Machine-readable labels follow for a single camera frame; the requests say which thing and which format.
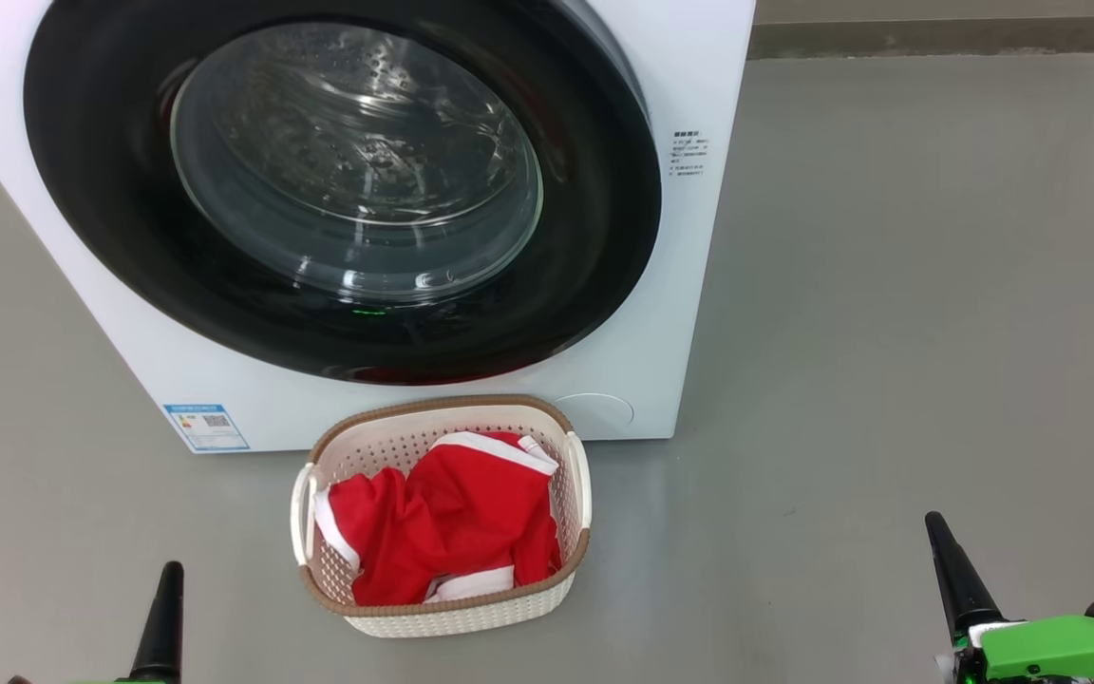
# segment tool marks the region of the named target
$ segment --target black door frame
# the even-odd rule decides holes
[[[179,83],[230,39],[305,21],[417,39],[521,120],[544,208],[498,276],[442,302],[358,306],[266,269],[187,198],[168,143]],[[645,113],[555,0],[56,0],[27,57],[25,123],[58,208],[130,289],[241,353],[341,380],[441,384],[556,355],[626,300],[660,221]]]

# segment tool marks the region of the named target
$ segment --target woven basket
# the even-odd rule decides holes
[[[322,489],[392,466],[404,473],[438,437],[468,429],[529,434],[560,463],[550,482],[551,514],[565,566],[549,579],[507,592],[422,605],[359,606],[352,568],[323,536],[309,501]],[[522,395],[430,399],[350,417],[323,434],[294,482],[290,532],[306,589],[323,607],[373,637],[440,637],[503,627],[548,614],[572,588],[590,545],[590,466],[585,448],[558,408]]]

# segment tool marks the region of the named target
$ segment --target washing machine door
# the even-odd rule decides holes
[[[75,233],[205,337],[437,384],[600,326],[656,237],[626,69],[536,0],[57,0],[25,121]]]

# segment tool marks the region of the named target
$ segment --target washing machine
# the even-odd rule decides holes
[[[665,438],[753,12],[0,0],[0,182],[190,450],[499,393]]]

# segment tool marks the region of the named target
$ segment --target green bracket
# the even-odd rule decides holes
[[[986,679],[1084,676],[1094,680],[1094,617],[1059,615],[982,634]]]

